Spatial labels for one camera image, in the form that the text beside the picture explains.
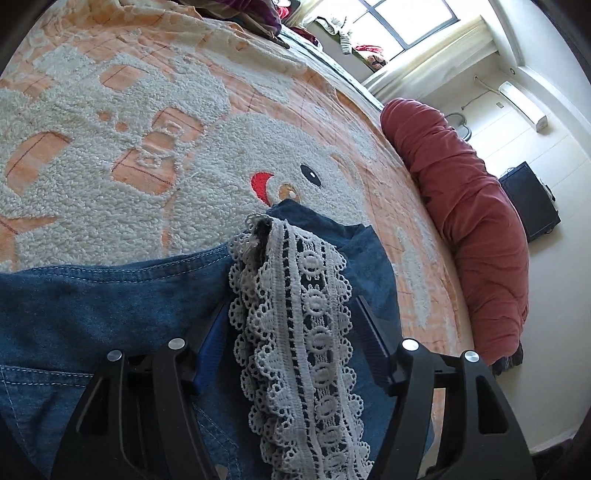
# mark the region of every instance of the window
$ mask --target window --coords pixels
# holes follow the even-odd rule
[[[353,45],[376,45],[394,58],[458,21],[445,0],[325,0],[320,17],[345,17]]]

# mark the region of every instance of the red mouth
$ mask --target red mouth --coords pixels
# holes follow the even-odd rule
[[[255,173],[251,178],[251,186],[256,196],[269,207],[271,206],[271,202],[269,202],[269,197],[267,196],[267,182],[272,176],[272,173],[260,171],[259,173]]]

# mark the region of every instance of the curtain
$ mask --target curtain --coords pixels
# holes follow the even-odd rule
[[[378,100],[421,100],[449,80],[497,51],[480,16],[461,20],[401,53],[363,86]]]
[[[324,0],[302,0],[300,7],[285,22],[288,27],[305,27],[316,20],[314,11]]]

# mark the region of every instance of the jeans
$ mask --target jeans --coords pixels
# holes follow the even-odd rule
[[[324,238],[348,259],[353,298],[399,322],[390,262],[371,227],[342,226],[286,200],[269,214]],[[24,452],[49,476],[70,416],[105,355],[154,352],[208,317],[229,294],[232,260],[226,245],[192,255],[123,267],[63,265],[0,274],[0,415]],[[219,374],[194,399],[196,418],[214,464],[227,479],[270,478],[259,438],[250,431],[250,402],[240,388],[230,329]],[[354,332],[350,365],[365,400],[363,439],[375,458],[395,400],[371,377]]]

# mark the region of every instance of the white lace trim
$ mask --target white lace trim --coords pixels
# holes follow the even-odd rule
[[[355,371],[345,303],[346,261],[333,245],[288,222],[253,215],[229,247],[238,298],[230,322],[253,402],[249,424],[261,436],[272,480],[365,480],[373,462],[361,440],[363,399]]]

